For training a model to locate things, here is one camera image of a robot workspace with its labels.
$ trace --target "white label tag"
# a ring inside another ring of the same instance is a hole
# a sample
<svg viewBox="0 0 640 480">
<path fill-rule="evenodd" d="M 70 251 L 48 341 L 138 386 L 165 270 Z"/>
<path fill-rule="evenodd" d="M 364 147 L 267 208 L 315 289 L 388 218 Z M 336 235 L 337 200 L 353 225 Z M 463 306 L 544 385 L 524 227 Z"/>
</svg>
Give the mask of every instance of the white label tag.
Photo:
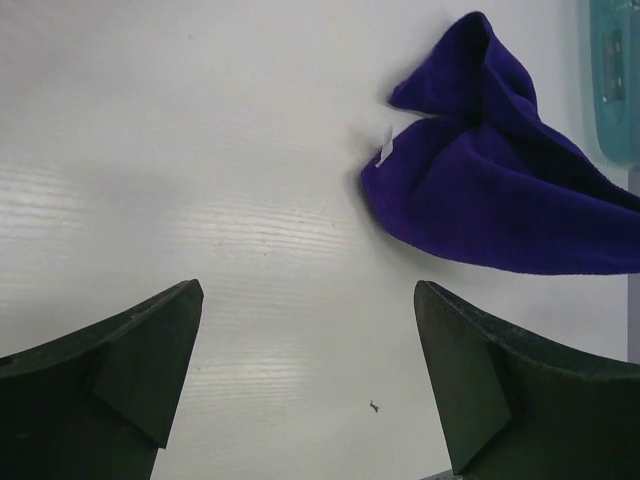
<svg viewBox="0 0 640 480">
<path fill-rule="evenodd" d="M 379 168 L 384 161 L 389 158 L 393 153 L 393 126 L 389 125 L 387 133 L 384 136 L 384 143 L 382 145 L 382 151 L 380 152 L 380 160 L 376 163 L 376 168 Z"/>
</svg>

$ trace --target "white table surface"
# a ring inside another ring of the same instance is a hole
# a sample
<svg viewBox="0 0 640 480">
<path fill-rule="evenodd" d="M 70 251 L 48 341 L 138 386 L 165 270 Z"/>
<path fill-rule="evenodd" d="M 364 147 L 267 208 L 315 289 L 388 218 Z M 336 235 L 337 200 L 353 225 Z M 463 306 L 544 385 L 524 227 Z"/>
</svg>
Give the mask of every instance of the white table surface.
<svg viewBox="0 0 640 480">
<path fill-rule="evenodd" d="M 416 281 L 624 359 L 627 280 L 433 258 L 372 222 L 356 174 L 414 120 L 385 92 L 475 9 L 529 68 L 543 119 L 592 149 L 579 5 L 0 0 L 0 355 L 199 278 L 154 480 L 448 469 Z"/>
</svg>

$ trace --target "purple cloth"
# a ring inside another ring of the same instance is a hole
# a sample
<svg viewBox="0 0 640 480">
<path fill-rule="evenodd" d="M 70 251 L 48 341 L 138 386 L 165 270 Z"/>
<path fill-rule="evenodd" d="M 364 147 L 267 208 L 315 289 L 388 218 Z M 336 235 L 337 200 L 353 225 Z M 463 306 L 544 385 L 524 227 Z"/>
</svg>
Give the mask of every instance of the purple cloth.
<svg viewBox="0 0 640 480">
<path fill-rule="evenodd" d="M 640 272 L 640 199 L 542 123 L 529 74 L 483 14 L 453 25 L 390 103 L 439 115 L 411 125 L 362 172 L 391 235 L 513 272 Z"/>
</svg>

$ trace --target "plastic container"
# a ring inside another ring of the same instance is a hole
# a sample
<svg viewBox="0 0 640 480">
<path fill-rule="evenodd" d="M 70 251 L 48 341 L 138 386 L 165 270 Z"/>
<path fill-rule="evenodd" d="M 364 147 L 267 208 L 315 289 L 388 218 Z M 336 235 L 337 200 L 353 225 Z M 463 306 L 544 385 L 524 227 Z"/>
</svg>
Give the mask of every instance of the plastic container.
<svg viewBox="0 0 640 480">
<path fill-rule="evenodd" d="M 640 0 L 591 0 L 598 143 L 619 165 L 640 163 Z"/>
</svg>

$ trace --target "purple towel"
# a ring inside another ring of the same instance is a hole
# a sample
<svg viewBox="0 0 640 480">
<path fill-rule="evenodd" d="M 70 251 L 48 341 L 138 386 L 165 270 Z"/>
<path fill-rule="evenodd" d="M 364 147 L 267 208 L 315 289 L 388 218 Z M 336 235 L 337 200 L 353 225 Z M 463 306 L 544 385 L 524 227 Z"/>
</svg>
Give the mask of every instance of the purple towel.
<svg viewBox="0 0 640 480">
<path fill-rule="evenodd" d="M 640 199 L 540 120 L 533 82 L 481 13 L 453 25 L 390 103 L 419 120 L 362 172 L 393 236 L 520 273 L 640 272 Z"/>
</svg>

